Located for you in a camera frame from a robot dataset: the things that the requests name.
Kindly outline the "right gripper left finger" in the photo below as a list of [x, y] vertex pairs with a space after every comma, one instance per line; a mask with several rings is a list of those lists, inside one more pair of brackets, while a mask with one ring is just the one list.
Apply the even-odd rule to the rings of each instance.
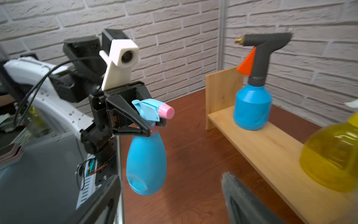
[[68, 224], [113, 224], [116, 218], [121, 182], [112, 175], [71, 216]]

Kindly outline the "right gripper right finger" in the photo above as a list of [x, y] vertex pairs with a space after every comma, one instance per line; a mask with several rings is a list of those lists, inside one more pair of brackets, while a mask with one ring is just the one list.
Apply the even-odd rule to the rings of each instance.
[[285, 223], [230, 172], [223, 173], [221, 183], [231, 224]]

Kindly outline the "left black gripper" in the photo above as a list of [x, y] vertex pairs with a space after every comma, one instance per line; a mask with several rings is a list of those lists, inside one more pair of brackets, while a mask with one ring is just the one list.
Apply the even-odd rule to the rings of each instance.
[[[89, 103], [96, 128], [114, 135], [150, 137], [151, 128], [131, 103], [150, 98], [143, 82], [137, 81], [107, 91], [89, 95]], [[167, 120], [160, 118], [158, 127], [166, 127]]]

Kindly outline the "light blue pink spray bottle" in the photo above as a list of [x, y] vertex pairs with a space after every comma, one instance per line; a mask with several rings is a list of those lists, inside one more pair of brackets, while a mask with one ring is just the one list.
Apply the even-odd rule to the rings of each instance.
[[167, 175], [167, 155], [156, 122], [172, 119], [175, 110], [168, 104], [155, 100], [134, 100], [140, 116], [149, 124], [149, 137], [134, 136], [126, 164], [126, 178], [131, 189], [139, 195], [149, 196], [158, 192]]

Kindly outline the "wooden shelf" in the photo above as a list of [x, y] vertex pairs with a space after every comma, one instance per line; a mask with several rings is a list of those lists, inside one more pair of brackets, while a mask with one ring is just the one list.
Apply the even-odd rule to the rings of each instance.
[[206, 128], [219, 129], [305, 223], [357, 223], [357, 192], [339, 193], [310, 179], [299, 165], [302, 143], [272, 123], [258, 131], [236, 125], [235, 96], [242, 86], [235, 67], [206, 75]]

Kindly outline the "blue grey pressure sprayer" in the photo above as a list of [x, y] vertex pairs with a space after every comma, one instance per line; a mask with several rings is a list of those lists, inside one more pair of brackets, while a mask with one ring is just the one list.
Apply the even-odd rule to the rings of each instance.
[[236, 94], [233, 118], [246, 130], [262, 129], [268, 122], [272, 105], [272, 94], [266, 89], [270, 56], [286, 46], [292, 33], [246, 34], [235, 39], [236, 44], [253, 46], [253, 49], [238, 66], [237, 71], [248, 76], [248, 83]]

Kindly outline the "yellow spray bottle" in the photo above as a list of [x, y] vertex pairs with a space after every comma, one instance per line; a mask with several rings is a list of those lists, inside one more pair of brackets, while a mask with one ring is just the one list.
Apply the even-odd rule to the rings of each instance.
[[358, 101], [345, 103], [354, 113], [346, 123], [327, 126], [305, 142], [299, 163], [318, 184], [338, 192], [358, 187]]

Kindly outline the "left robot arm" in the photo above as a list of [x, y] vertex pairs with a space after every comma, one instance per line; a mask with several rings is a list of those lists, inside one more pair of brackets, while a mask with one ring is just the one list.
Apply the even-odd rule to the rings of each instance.
[[114, 135], [131, 135], [127, 157], [131, 175], [165, 172], [167, 155], [157, 127], [174, 117], [174, 109], [151, 98], [144, 83], [131, 81], [131, 69], [138, 62], [139, 46], [126, 35], [103, 35], [102, 49], [95, 56], [77, 57], [69, 62], [82, 73], [74, 73], [64, 62], [53, 65], [34, 57], [22, 57], [4, 64], [10, 86], [29, 85], [18, 109], [26, 112], [35, 105], [66, 124], [107, 168], [115, 150]]

